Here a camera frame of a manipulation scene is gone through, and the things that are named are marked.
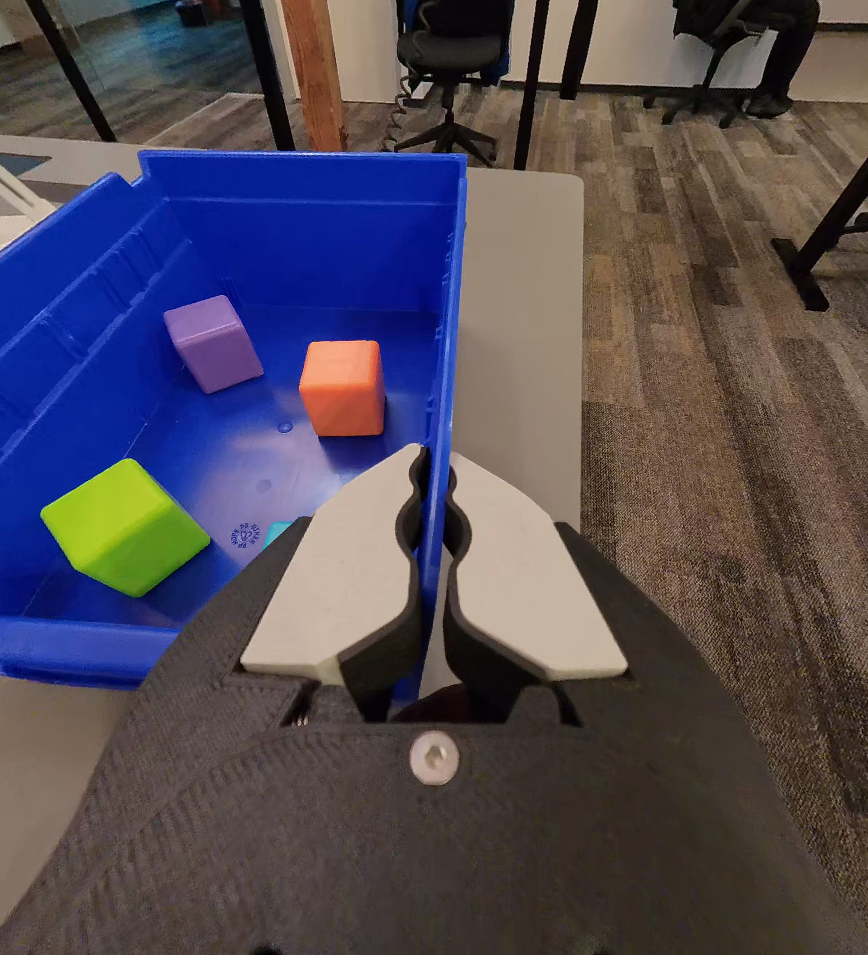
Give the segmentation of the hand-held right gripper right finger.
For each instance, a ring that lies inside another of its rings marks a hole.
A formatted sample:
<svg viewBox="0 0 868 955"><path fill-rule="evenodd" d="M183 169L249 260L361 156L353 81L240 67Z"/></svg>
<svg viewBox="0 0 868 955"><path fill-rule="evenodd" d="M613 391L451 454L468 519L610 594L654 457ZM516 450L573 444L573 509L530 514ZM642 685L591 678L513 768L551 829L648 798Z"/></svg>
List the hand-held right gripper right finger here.
<svg viewBox="0 0 868 955"><path fill-rule="evenodd" d="M444 504L444 654L484 709L507 717L528 687L628 671L563 527L546 511L456 452Z"/></svg>

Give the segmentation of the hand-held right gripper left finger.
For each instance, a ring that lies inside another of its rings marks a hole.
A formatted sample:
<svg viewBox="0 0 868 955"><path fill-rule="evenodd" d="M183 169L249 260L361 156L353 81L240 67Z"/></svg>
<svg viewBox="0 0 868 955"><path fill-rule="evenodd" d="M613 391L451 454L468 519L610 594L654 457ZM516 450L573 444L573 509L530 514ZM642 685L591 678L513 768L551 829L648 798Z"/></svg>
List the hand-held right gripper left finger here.
<svg viewBox="0 0 868 955"><path fill-rule="evenodd" d="M423 647L429 458L407 444L321 505L242 652L246 671L345 687L366 719L385 718Z"/></svg>

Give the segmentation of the orange cube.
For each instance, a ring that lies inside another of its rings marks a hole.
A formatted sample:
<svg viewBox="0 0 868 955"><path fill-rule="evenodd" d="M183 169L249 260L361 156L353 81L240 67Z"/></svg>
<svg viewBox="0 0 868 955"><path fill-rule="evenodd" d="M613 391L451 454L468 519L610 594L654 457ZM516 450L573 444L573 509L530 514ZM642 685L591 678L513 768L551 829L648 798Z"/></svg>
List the orange cube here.
<svg viewBox="0 0 868 955"><path fill-rule="evenodd" d="M376 341L311 342L298 391L319 438L380 436L383 432L385 388Z"/></svg>

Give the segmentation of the green cube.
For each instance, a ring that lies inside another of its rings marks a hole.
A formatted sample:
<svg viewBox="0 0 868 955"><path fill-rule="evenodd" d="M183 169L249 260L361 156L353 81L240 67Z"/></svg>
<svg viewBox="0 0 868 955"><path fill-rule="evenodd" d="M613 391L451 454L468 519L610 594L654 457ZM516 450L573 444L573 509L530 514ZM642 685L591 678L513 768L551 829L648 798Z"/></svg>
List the green cube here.
<svg viewBox="0 0 868 955"><path fill-rule="evenodd" d="M40 511L70 565L140 598L207 548L207 532L136 461L123 459Z"/></svg>

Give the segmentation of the purple cube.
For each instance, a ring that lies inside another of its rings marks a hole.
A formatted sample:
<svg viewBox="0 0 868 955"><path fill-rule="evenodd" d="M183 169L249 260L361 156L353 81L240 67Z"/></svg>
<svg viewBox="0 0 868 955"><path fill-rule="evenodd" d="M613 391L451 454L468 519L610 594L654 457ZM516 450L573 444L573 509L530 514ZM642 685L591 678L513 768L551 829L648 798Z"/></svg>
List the purple cube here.
<svg viewBox="0 0 868 955"><path fill-rule="evenodd" d="M248 331L226 295L169 309L163 318L177 354L204 394L263 376Z"/></svg>

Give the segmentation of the blue plastic bin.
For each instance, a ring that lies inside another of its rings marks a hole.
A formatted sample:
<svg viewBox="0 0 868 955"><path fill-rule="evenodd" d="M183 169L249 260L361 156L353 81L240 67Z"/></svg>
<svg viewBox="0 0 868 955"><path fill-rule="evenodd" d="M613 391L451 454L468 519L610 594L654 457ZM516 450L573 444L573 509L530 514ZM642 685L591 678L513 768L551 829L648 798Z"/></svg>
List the blue plastic bin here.
<svg viewBox="0 0 868 955"><path fill-rule="evenodd" d="M428 639L452 431L466 163L380 153L154 151L0 252L0 675L138 687L178 631L345 483L430 452L418 559ZM163 314L226 295L263 376L205 394ZM319 438L313 341L373 340L380 436ZM136 460L212 543L147 595L76 571L40 517Z"/></svg>

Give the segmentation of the grey desk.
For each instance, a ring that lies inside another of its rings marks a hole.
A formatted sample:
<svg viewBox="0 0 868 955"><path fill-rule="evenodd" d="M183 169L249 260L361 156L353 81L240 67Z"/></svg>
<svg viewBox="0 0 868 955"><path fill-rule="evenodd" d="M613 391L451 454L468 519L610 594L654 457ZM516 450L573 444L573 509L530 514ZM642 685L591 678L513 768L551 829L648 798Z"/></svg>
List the grey desk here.
<svg viewBox="0 0 868 955"><path fill-rule="evenodd" d="M551 173L467 177L453 446L578 528L584 187ZM0 924L132 701L0 676Z"/></svg>

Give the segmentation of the wooden top office desk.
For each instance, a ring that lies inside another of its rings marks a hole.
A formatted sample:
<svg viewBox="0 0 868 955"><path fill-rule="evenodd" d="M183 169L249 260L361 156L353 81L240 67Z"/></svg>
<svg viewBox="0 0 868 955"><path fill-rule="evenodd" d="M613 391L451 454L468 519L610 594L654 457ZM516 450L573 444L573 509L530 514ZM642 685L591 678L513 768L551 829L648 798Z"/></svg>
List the wooden top office desk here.
<svg viewBox="0 0 868 955"><path fill-rule="evenodd" d="M578 1L576 4L559 88L559 97L562 100L574 100L579 92L598 7L598 1ZM530 150L549 8L549 1L535 3L513 161L513 168L517 171L526 170Z"/></svg>

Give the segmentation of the black table leg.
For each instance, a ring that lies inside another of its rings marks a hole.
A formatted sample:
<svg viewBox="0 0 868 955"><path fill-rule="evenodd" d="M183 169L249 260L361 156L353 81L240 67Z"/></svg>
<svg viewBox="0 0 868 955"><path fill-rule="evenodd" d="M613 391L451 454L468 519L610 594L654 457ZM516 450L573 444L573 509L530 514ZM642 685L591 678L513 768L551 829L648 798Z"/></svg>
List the black table leg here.
<svg viewBox="0 0 868 955"><path fill-rule="evenodd" d="M822 312L829 303L813 269L819 259L844 236L868 234L868 210L860 207L868 199L868 157L852 176L802 247L791 240L774 238L771 245L804 307Z"/></svg>

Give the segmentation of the black office chair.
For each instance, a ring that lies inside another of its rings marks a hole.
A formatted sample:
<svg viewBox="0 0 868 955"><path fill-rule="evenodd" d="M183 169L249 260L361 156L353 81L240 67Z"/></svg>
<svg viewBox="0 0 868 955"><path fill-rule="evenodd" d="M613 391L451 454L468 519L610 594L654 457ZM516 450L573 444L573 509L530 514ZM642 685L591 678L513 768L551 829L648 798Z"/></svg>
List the black office chair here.
<svg viewBox="0 0 868 955"><path fill-rule="evenodd" d="M481 73L502 54L508 31L512 33L514 7L514 1L398 2L396 56L404 75L381 141L383 152L430 145L432 153L447 154L459 148L476 163L494 166L497 140L457 120L455 95L464 84L488 86ZM443 118L402 138L408 102L425 83L440 91Z"/></svg>

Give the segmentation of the wooden post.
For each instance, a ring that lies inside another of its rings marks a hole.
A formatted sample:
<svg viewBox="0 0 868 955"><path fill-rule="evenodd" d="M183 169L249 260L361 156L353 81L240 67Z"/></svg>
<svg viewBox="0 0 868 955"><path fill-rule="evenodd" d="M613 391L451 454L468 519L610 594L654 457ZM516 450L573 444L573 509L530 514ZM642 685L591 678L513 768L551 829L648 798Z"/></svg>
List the wooden post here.
<svg viewBox="0 0 868 955"><path fill-rule="evenodd" d="M326 1L282 1L309 145L314 151L348 150L329 6Z"/></svg>

